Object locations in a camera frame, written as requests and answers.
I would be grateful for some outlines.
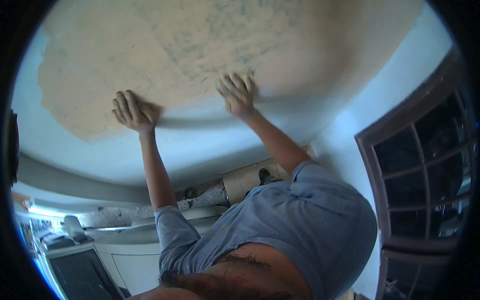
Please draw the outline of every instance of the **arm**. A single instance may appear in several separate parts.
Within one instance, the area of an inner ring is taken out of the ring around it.
[[[178,208],[155,141],[155,125],[160,116],[160,107],[135,99],[131,91],[117,92],[113,105],[115,109],[112,113],[117,121],[139,134],[145,178],[153,209],[168,205]]]
[[[150,196],[153,209],[157,210],[157,208],[168,205],[178,208],[177,199],[170,184],[170,178],[168,178],[162,158],[158,153],[155,132],[152,135],[140,135],[139,138],[142,147],[148,195]]]
[[[289,137],[273,126],[253,107],[253,82],[250,76],[223,75],[216,84],[225,99],[225,108],[257,133],[277,163],[292,176],[302,162],[311,160]]]
[[[257,110],[244,120],[262,140],[277,163],[292,176],[295,168],[310,157],[288,136],[267,121]]]

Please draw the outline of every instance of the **light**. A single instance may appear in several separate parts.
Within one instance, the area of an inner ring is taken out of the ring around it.
[[[31,206],[31,207],[28,209],[28,212],[34,213],[34,214],[38,214],[38,215],[44,215],[44,216],[59,216],[59,217],[65,217],[65,214],[63,214],[63,213],[52,212],[52,211],[50,211],[50,210],[38,208],[38,207],[35,207],[35,206]]]

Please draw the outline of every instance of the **hand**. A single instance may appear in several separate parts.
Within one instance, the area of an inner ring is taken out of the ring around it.
[[[162,107],[138,100],[129,90],[124,93],[117,92],[113,106],[115,109],[112,110],[112,114],[120,124],[137,131],[140,135],[154,134]]]
[[[236,73],[223,74],[215,84],[216,90],[225,100],[225,109],[242,120],[248,119],[253,111],[252,74],[242,78]]]

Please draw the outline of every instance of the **wooden window frame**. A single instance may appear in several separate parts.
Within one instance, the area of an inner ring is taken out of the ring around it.
[[[382,300],[384,296],[384,287],[387,277],[388,269],[388,260],[395,259],[398,261],[403,261],[406,263],[418,264],[417,271],[415,273],[414,280],[412,282],[412,288],[408,294],[408,299],[410,299],[414,287],[417,285],[417,281],[421,272],[421,267],[423,264],[430,265],[444,265],[447,266],[451,260],[451,255],[420,255],[420,254],[409,254],[409,253],[400,253],[388,249],[382,249],[380,252],[380,272],[378,278],[377,294],[375,296],[376,300]]]
[[[475,136],[475,132],[470,132],[467,120],[468,117],[465,114],[464,105],[457,91],[461,84],[465,83],[466,74],[466,68],[462,63],[459,53],[455,49],[451,50],[435,72],[411,95],[409,95],[397,107],[385,114],[377,122],[355,136],[372,186],[379,227],[381,230],[381,242],[386,246],[409,251],[449,252],[452,251],[458,243],[458,236],[444,239],[430,239],[429,234],[432,208],[455,203],[468,198],[470,198],[471,201],[473,200],[471,195],[473,194],[474,180],[476,178],[476,158],[473,153],[473,146],[477,142],[477,137]],[[415,128],[415,122],[427,115],[452,94],[456,96],[456,102],[462,114],[462,120],[465,124],[467,133],[467,140],[459,146],[446,151],[441,156],[426,162],[423,156],[420,139]],[[395,134],[408,127],[410,127],[413,132],[421,164],[400,171],[382,174],[374,146],[393,137]],[[432,204],[430,202],[430,187],[427,168],[448,159],[455,154],[461,153],[467,148],[469,149],[470,156],[470,192],[467,195],[450,199],[445,203]],[[415,171],[422,171],[423,173],[426,204],[401,208],[389,208],[384,180]],[[413,210],[426,211],[425,239],[392,236],[390,228],[390,212]]]

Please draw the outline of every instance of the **plastered ceiling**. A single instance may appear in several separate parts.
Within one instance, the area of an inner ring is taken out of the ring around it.
[[[420,6],[419,0],[60,0],[17,78],[21,150],[92,178],[143,182],[134,135],[110,114],[115,92],[131,89],[167,108],[170,127],[159,134],[169,142],[159,148],[169,171],[207,166],[213,149],[225,156],[260,145],[239,134],[247,129],[221,111],[213,85],[222,72],[247,70],[264,112],[294,139],[308,140],[388,61]],[[292,120],[290,111],[305,117]],[[192,141],[197,158],[185,160],[193,156]],[[122,157],[127,161],[116,166]]]

